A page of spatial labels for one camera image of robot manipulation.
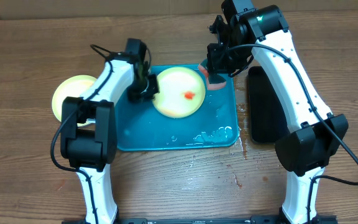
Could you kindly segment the orange sponge with green scourer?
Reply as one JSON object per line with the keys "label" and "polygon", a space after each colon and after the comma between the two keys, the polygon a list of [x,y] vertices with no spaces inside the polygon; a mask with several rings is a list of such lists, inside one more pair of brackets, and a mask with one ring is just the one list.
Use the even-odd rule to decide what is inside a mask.
{"label": "orange sponge with green scourer", "polygon": [[209,74],[207,69],[208,60],[204,59],[199,65],[198,70],[204,75],[206,80],[206,88],[208,90],[220,90],[226,86],[226,80],[215,73]]}

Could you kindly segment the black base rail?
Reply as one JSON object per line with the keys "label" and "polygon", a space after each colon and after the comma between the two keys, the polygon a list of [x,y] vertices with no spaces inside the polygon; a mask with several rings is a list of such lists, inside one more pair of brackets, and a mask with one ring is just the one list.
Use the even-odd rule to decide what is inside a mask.
{"label": "black base rail", "polygon": [[[62,221],[61,224],[85,224],[80,221]],[[165,219],[147,220],[146,218],[126,218],[115,221],[119,224],[279,224],[289,223],[279,215],[254,215],[250,218],[214,218],[214,219]],[[338,224],[335,216],[317,215],[311,221],[313,224]]]}

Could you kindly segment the teal plastic serving tray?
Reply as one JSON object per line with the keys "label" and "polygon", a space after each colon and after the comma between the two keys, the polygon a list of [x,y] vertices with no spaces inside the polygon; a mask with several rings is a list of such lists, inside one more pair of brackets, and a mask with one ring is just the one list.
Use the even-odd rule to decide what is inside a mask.
{"label": "teal plastic serving tray", "polygon": [[123,94],[115,107],[117,147],[122,151],[160,151],[228,147],[239,136],[233,79],[220,90],[206,90],[203,104],[184,118],[159,113],[151,101],[131,103]]}

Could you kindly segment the black rectangular tray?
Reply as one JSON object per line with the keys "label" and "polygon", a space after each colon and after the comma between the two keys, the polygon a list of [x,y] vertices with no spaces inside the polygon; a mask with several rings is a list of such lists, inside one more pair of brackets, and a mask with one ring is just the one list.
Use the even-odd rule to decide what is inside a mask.
{"label": "black rectangular tray", "polygon": [[273,144],[289,133],[282,105],[260,66],[248,71],[250,136],[256,144]]}

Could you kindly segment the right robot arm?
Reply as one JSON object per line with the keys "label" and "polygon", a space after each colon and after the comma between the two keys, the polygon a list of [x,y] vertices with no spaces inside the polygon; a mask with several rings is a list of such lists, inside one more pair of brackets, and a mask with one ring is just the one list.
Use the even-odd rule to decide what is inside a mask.
{"label": "right robot arm", "polygon": [[285,199],[274,223],[336,223],[315,209],[320,178],[348,129],[317,94],[295,50],[288,23],[275,5],[224,1],[210,26],[218,41],[204,63],[212,83],[248,73],[252,138],[272,143],[287,172]]}

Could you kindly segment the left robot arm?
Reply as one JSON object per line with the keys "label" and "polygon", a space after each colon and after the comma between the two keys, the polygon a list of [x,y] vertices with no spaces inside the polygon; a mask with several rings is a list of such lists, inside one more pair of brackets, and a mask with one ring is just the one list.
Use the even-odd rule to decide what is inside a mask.
{"label": "left robot arm", "polygon": [[60,153],[69,166],[53,163],[77,174],[86,205],[83,223],[117,223],[118,207],[112,195],[111,163],[117,151],[115,105],[123,94],[131,103],[153,99],[157,78],[151,74],[151,53],[139,39],[128,39],[122,52],[98,45],[91,48],[104,58],[104,69],[94,84],[80,96],[62,103],[62,121],[50,146],[60,141]]}

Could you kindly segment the green plate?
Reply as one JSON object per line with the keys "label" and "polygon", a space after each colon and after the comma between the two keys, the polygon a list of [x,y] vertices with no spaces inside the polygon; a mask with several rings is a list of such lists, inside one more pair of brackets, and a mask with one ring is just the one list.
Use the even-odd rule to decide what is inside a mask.
{"label": "green plate", "polygon": [[96,81],[95,77],[89,75],[77,75],[65,80],[55,90],[52,97],[52,111],[55,117],[62,121],[62,104],[66,97],[80,97]]}
{"label": "green plate", "polygon": [[152,103],[169,118],[185,118],[197,111],[206,95],[203,79],[186,67],[171,67],[157,75],[158,93]]}

